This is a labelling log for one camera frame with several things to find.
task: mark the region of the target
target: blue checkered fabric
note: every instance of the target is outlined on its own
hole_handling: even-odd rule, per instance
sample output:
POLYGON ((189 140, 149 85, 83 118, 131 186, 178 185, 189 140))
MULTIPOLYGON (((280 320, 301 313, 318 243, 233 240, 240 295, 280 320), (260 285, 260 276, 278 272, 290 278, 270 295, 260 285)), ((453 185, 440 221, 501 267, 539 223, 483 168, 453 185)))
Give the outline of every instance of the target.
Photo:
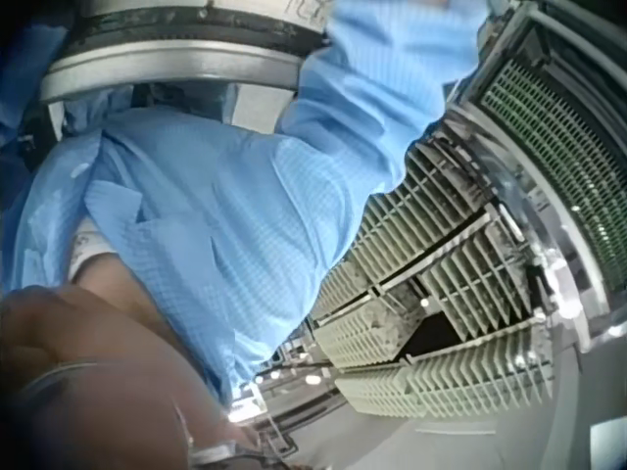
POLYGON ((311 310, 368 196, 402 181, 443 85, 476 67, 482 2, 421 3, 338 0, 274 135, 155 108, 64 140, 5 220, 5 291, 66 282, 89 214, 228 401, 311 310))

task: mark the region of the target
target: green grid panel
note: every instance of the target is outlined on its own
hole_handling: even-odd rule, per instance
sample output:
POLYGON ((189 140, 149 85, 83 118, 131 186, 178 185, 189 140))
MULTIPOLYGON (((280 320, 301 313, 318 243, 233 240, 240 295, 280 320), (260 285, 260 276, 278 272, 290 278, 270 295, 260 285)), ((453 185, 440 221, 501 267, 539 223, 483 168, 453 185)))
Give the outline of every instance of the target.
POLYGON ((627 282, 627 176, 601 139, 533 72, 510 61, 481 99, 532 153, 587 236, 612 292, 627 282))

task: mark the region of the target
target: person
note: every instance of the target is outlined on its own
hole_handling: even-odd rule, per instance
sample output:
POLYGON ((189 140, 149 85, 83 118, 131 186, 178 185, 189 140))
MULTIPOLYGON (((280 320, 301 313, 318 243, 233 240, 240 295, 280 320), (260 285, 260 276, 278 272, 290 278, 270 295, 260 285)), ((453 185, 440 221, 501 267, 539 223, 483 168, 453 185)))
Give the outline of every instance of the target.
MULTIPOLYGON (((403 180, 485 16, 482 0, 336 0, 273 135, 122 107, 61 141, 3 213, 3 386, 43 454, 186 468, 256 448, 226 419, 231 391, 308 314, 368 197, 403 180)), ((16 101, 0 92, 5 135, 16 101)))

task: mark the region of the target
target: glasses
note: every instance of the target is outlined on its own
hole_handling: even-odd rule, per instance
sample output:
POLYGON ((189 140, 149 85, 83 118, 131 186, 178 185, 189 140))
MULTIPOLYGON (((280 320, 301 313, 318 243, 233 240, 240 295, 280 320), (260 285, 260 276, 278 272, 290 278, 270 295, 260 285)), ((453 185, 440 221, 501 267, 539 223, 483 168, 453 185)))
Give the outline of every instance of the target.
POLYGON ((290 468, 274 453, 234 441, 196 448, 176 400, 156 390, 150 376, 126 366, 61 367, 26 387, 15 409, 46 460, 44 468, 290 468))

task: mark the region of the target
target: metal ring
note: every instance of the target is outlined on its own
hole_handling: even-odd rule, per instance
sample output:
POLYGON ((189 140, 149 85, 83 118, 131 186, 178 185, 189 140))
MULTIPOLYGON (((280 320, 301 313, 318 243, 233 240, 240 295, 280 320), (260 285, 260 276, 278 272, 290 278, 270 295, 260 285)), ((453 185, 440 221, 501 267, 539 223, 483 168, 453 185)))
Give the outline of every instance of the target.
POLYGON ((301 63, 289 54, 227 42, 134 42, 57 61, 42 80, 40 100, 53 103, 112 86, 193 79, 296 90, 301 63))

